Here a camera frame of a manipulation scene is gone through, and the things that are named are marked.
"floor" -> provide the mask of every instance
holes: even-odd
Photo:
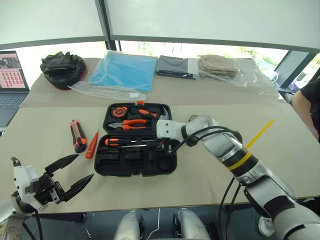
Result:
[[[173,230],[173,213],[179,208],[161,208],[160,209],[160,229],[155,232],[150,239],[172,238]],[[196,206],[188,207],[194,211],[204,224],[217,223],[218,207],[217,206]],[[128,213],[128,210],[122,211],[105,211],[90,212],[87,219],[83,223],[73,223],[62,220],[41,219],[43,236],[45,240],[112,240],[117,229],[117,225],[122,217]],[[145,225],[145,236],[147,237],[151,231],[157,228],[158,208],[141,209],[138,212],[143,216]],[[264,240],[267,239],[258,233],[257,222],[259,215],[253,208],[237,210],[233,212],[230,221],[230,238],[232,240]],[[222,222],[226,220],[223,213]],[[36,239],[39,239],[37,223],[34,217],[26,221]],[[23,229],[23,240],[31,238]],[[269,240],[276,240],[276,236],[272,235]]]

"black shirt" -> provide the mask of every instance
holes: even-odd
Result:
[[[320,77],[310,81],[300,91],[311,102],[312,121],[315,129],[320,134]]]

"yellow stripe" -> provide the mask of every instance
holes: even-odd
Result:
[[[240,161],[236,162],[235,164],[231,165],[228,167],[228,169],[231,171],[231,170],[234,170],[238,167],[240,167],[242,164],[244,164],[251,156],[251,152],[247,152],[246,155],[243,156],[243,158],[240,159]]]
[[[255,141],[265,132],[265,130],[267,130],[274,122],[275,119],[272,119],[267,125],[265,125],[265,127],[262,128],[257,135],[255,135],[255,137],[248,143],[247,146],[245,146],[245,148],[250,148],[255,143]]]

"laptop screen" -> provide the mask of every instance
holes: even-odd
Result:
[[[0,51],[0,92],[27,92],[25,75],[16,51]]]

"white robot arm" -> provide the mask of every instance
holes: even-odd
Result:
[[[67,202],[78,194],[90,182],[93,174],[88,175],[65,192],[58,181],[52,177],[58,169],[71,164],[78,154],[63,157],[45,168],[45,173],[38,177],[32,166],[23,166],[13,157],[13,175],[17,191],[0,202],[0,240],[21,239],[21,227],[24,221],[47,208],[49,202]]]
[[[245,186],[244,194],[255,210],[263,217],[272,218],[280,240],[318,239],[320,218],[298,204],[287,184],[245,149],[233,134],[223,130],[225,127],[218,126],[207,115],[197,116],[188,123],[158,120],[156,125],[157,137],[161,139],[186,142],[190,147],[202,140],[206,149]]]

